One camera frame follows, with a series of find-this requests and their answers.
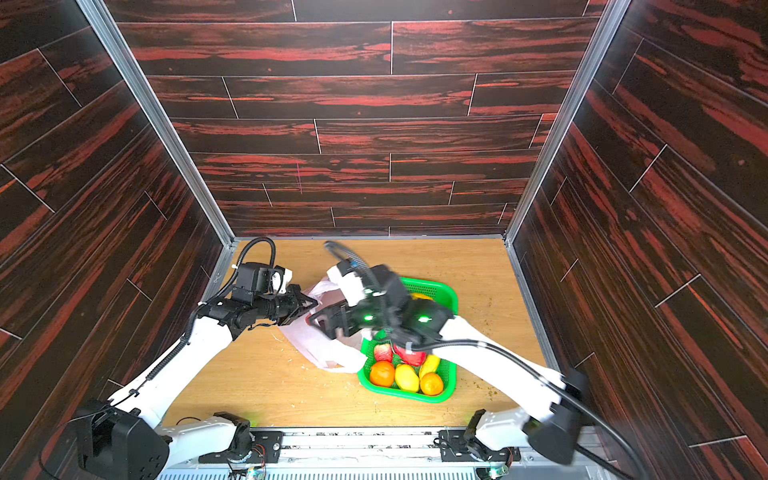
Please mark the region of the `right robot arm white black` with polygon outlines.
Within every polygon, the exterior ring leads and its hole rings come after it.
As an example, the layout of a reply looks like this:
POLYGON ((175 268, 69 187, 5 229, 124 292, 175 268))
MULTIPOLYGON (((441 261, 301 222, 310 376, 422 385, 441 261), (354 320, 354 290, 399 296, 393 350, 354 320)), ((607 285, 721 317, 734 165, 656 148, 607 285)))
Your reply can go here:
POLYGON ((560 465, 581 454, 614 475, 646 479, 649 474, 628 441, 586 406, 587 379, 530 362, 492 341, 452 309, 417 298, 400 276, 384 265, 359 273, 340 265, 309 290, 317 301, 307 318, 328 338, 364 331, 383 333, 408 353, 428 352, 454 363, 510 397, 517 406, 503 412, 479 411, 466 430, 475 456, 513 446, 520 438, 544 458, 560 465), (579 443, 585 421, 600 426, 624 451, 632 465, 627 473, 579 443))

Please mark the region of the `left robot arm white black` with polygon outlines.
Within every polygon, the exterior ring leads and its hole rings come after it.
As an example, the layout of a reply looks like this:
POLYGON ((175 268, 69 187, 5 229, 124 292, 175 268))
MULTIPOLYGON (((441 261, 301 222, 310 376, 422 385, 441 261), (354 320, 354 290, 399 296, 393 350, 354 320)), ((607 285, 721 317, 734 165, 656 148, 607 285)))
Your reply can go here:
POLYGON ((233 294, 203 301, 180 339, 106 401, 76 413, 77 462, 101 479, 155 479, 168 466, 245 441, 243 421, 215 415, 181 429, 160 424, 197 374, 260 320, 287 325, 317 306, 300 287, 278 294, 233 294))

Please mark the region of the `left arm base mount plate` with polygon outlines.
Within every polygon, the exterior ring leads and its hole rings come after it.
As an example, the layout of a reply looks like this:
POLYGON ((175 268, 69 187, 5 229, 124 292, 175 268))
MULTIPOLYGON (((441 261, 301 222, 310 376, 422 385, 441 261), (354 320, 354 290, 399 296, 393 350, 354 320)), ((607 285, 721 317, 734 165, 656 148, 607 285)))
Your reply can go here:
POLYGON ((284 432, 251 429, 237 433, 227 450, 202 455, 201 464, 275 464, 279 461, 284 432))

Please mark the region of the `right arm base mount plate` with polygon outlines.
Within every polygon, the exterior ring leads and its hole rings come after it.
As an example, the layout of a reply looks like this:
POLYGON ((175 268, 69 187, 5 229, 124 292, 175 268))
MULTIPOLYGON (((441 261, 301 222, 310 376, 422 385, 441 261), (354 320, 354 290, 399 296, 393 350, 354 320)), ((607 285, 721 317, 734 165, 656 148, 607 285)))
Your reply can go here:
POLYGON ((471 437, 465 429, 439 430, 433 444, 439 449, 443 462, 505 462, 511 464, 521 460, 521 453, 517 447, 491 450, 479 440, 471 437))

